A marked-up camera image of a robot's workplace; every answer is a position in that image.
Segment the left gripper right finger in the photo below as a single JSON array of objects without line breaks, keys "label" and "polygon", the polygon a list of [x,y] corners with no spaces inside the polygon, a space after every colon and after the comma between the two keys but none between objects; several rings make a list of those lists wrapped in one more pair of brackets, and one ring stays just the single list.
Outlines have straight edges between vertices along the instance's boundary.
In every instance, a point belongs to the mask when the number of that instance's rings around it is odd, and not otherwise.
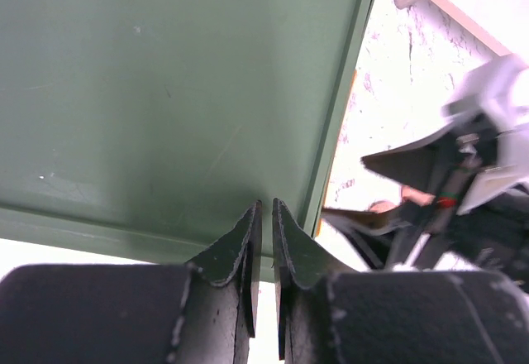
[{"label": "left gripper right finger", "polygon": [[297,224],[274,199],[273,250],[279,358],[286,363],[358,363],[359,274]]}]

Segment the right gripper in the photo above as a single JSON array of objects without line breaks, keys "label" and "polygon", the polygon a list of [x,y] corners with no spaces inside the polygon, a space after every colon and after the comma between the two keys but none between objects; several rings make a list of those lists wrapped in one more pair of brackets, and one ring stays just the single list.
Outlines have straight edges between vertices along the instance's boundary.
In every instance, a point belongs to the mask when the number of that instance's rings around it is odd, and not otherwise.
[{"label": "right gripper", "polygon": [[501,130],[479,115],[361,162],[375,174],[435,196],[426,206],[405,202],[409,209],[402,218],[399,208],[383,213],[322,208],[322,220],[370,269],[388,265],[393,239],[411,223],[412,235],[397,247],[398,267],[430,270],[451,251],[478,268],[528,271],[526,123]]}]

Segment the orange powder puff back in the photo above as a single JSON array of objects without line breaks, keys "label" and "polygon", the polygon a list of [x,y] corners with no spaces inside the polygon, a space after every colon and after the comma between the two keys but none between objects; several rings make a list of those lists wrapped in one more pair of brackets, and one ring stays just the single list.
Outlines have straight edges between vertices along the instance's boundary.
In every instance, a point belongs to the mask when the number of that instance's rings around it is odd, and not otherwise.
[{"label": "orange powder puff back", "polygon": [[434,195],[424,193],[407,185],[402,185],[400,189],[401,202],[412,202],[419,206],[429,205],[435,198]]}]

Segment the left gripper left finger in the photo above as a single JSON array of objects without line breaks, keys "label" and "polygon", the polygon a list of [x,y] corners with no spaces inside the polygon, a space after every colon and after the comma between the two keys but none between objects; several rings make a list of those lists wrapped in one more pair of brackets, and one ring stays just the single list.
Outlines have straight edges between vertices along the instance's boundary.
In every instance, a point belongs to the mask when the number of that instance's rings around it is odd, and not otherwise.
[{"label": "left gripper left finger", "polygon": [[167,363],[246,363],[255,337],[262,247],[262,203],[186,262]]}]

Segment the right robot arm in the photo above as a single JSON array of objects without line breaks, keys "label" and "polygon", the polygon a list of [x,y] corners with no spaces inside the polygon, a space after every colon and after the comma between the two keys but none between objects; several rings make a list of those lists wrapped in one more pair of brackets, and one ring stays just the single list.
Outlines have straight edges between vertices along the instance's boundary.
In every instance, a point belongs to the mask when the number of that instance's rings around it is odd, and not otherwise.
[{"label": "right robot arm", "polygon": [[482,269],[527,273],[528,66],[503,55],[470,71],[443,108],[447,123],[407,145],[365,156],[398,182],[390,210],[324,208],[369,268],[425,270],[447,252]]}]

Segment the orange powder puff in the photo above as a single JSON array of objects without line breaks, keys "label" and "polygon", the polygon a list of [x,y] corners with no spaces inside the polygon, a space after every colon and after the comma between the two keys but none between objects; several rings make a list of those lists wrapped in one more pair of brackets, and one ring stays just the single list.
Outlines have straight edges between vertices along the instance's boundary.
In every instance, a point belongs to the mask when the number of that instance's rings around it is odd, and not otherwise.
[{"label": "orange powder puff", "polygon": [[429,205],[435,198],[434,195],[424,193],[407,185],[402,185],[400,189],[401,202],[412,202],[419,206]]},{"label": "orange powder puff", "polygon": [[367,210],[372,213],[385,213],[388,212],[394,208],[396,208],[397,205],[389,200],[377,200],[373,202]]}]

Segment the orange powder puff front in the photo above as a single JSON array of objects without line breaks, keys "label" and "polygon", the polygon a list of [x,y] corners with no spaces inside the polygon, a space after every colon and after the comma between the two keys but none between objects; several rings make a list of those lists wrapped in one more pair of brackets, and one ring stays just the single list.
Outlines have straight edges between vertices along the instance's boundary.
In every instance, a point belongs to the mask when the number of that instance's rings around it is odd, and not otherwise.
[{"label": "orange powder puff front", "polygon": [[367,210],[372,213],[385,213],[388,212],[394,208],[396,208],[397,205],[389,200],[377,200],[373,202]]}]

